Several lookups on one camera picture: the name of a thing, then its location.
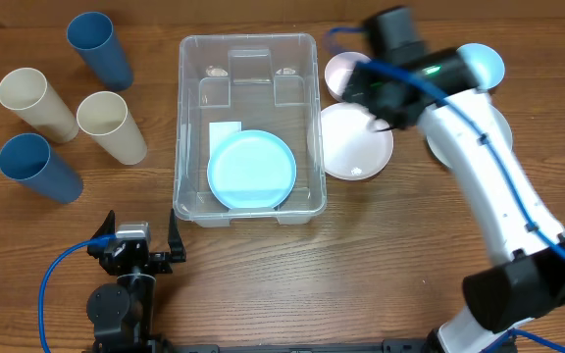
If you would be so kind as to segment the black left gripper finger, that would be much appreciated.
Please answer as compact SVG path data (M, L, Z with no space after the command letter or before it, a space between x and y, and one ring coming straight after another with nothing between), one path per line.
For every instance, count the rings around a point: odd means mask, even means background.
M116 215L114 210L110 210L104 222L93 234L92 239L103 237L114 237L116 230Z
M172 263L183 263L186 261L186 252L180 237L178 220L174 209L171 209L170 212L168 245L170 248Z

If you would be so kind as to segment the pink plate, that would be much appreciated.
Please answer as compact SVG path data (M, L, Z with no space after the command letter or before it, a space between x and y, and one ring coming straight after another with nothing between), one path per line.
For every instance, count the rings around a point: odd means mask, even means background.
M344 180L378 174L394 149L393 132L360 105L336 103L321 112L324 167Z

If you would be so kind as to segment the pink bowl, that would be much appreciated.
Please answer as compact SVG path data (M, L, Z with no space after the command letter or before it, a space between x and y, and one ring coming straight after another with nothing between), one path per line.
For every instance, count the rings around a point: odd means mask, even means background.
M342 102L342 93L357 62L367 63L370 58L360 52L342 52L333 56L325 67L325 82L331 96Z

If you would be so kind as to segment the light blue bowl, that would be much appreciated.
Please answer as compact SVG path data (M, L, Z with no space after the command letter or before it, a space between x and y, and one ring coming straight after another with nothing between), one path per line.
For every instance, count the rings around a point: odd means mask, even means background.
M481 43L467 43L457 51L477 78L480 89L491 90L503 81L504 62L491 47Z

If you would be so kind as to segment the light blue plate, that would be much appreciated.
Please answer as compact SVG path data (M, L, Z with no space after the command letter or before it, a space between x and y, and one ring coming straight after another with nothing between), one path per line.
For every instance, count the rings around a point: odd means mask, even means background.
M243 130L226 138L212 153L207 180L214 196L229 209L279 206L297 177L288 145L264 130Z

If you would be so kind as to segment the grey plate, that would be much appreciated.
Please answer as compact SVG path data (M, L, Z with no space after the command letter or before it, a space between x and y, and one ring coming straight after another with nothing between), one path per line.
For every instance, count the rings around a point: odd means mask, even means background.
M491 106L491 110L494 117L494 121L497 127L499 128L505 143L507 144L508 148L511 149L513 147L513 134L509 123L494 106ZM450 169L451 166L448 160L441 153L437 145L429 137L426 138L426 142L434 157L447 169Z

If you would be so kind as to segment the beige cup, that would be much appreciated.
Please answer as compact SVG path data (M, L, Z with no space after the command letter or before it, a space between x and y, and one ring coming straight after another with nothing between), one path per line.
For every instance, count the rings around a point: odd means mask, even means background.
M125 99L112 91L90 94L77 107L77 124L106 152L124 165L147 155L147 144Z
M69 142L78 134L72 111L37 69L6 74L0 81L0 104L56 143Z

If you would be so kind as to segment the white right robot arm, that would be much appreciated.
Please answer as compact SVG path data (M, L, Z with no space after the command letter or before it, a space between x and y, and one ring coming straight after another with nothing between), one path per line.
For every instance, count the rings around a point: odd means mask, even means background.
M525 323L565 305L565 228L535 192L495 121L472 59L431 52L407 7L360 27L373 57L344 88L392 128L416 127L445 156L479 223L491 266L462 282L464 309L432 330L427 352L511 352Z

